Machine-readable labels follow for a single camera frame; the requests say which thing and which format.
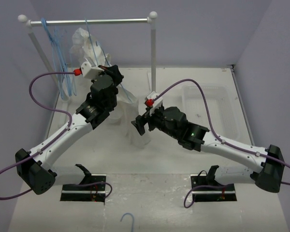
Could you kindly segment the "white skirt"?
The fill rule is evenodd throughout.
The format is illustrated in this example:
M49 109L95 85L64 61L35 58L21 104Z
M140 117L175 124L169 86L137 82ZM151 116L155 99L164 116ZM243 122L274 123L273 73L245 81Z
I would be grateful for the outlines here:
M127 103L120 99L120 87L117 87L118 94L116 96L117 106L110 113L107 118L109 124L118 125L126 137L129 143L137 148L144 148L146 144L150 142L150 137L148 135L141 136L137 129L131 124L133 120L139 115L139 100L128 90L129 96L132 98L133 103Z

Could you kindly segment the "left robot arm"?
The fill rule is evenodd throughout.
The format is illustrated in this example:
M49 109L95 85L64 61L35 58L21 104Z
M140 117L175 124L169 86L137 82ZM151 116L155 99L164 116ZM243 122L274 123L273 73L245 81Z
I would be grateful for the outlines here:
M117 65L102 66L102 73L92 79L86 100L69 115L69 121L47 140L30 151L15 154L17 173L37 195L54 185L76 186L85 190L95 185L92 174L83 165L55 167L56 160L84 135L96 129L117 106L118 85L124 76Z

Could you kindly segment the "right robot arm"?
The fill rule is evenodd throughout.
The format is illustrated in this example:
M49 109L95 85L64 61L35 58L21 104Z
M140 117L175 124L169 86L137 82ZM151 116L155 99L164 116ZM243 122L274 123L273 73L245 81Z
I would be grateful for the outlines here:
M267 192L280 191L284 165L278 146L250 146L215 135L207 127L189 122L186 114L177 107L161 106L152 114L146 111L137 116L132 125L140 135L145 133L145 126L148 125L150 131L162 131L187 150L215 154L237 162L235 167L211 166L206 185L212 190L222 185L252 183Z

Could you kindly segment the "blue wire hanger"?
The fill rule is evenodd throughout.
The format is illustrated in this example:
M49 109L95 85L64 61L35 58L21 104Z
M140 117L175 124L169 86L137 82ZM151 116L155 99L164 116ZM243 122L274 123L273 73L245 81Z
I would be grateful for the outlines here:
M107 54L105 52L103 52L104 55L104 59L105 59L105 63L108 67L111 67L111 62L110 62L110 54ZM129 96L128 91L124 88L124 86L122 84L119 85L120 90L122 93L120 93L120 99L123 102L127 102L127 103L133 103L132 98Z

